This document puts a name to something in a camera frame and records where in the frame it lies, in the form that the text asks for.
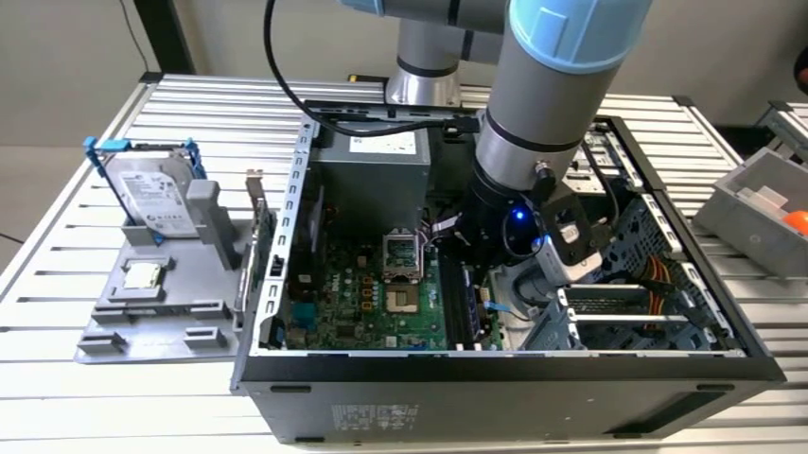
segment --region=blue robot arm cap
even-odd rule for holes
[[[358,11],[383,16],[383,0],[339,0],[339,3]]]
[[[528,54],[569,74],[614,68],[634,47],[652,0],[511,0],[510,28]]]

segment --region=open computer tower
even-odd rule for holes
[[[353,128],[477,119],[310,105]],[[592,212],[602,183],[618,196],[597,267],[549,288],[540,251],[470,280],[429,228],[462,199],[474,140],[361,139],[303,118],[232,377],[282,443],[660,438],[784,381],[617,117],[586,138],[606,181],[582,157],[565,176]]]

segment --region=white sticker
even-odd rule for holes
[[[413,430],[418,405],[331,405],[337,430]]]
[[[147,226],[164,236],[196,235],[174,178],[160,172],[119,173],[128,198]]]
[[[415,132],[382,137],[351,137],[353,153],[415,154]]]

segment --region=gray plastic bin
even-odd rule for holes
[[[808,237],[781,220],[808,211],[808,169],[763,148],[714,187],[694,222],[780,277],[808,277]],[[759,191],[775,202],[751,200]]]

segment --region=metal workbench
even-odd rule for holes
[[[373,83],[299,82],[292,88],[308,98],[381,101],[381,86]],[[465,105],[482,107],[487,93],[467,88]],[[709,197],[712,182],[740,162],[698,110],[670,97],[609,96],[601,113],[626,120],[674,203],[692,216]],[[210,178],[222,186],[219,201],[234,218],[246,218],[248,168],[264,170],[270,204],[282,203],[298,117],[271,81],[166,76],[159,83],[138,85],[104,138],[178,142],[194,137]],[[250,399],[228,394],[228,361],[103,366],[72,362],[124,242],[123,220],[103,181],[89,165],[81,165],[0,277],[0,440],[13,440],[0,451],[278,449]],[[773,279],[720,240],[700,240],[779,358],[789,379],[785,386],[664,441],[347,445],[329,450],[592,452],[609,447],[664,454],[808,452],[808,283]]]

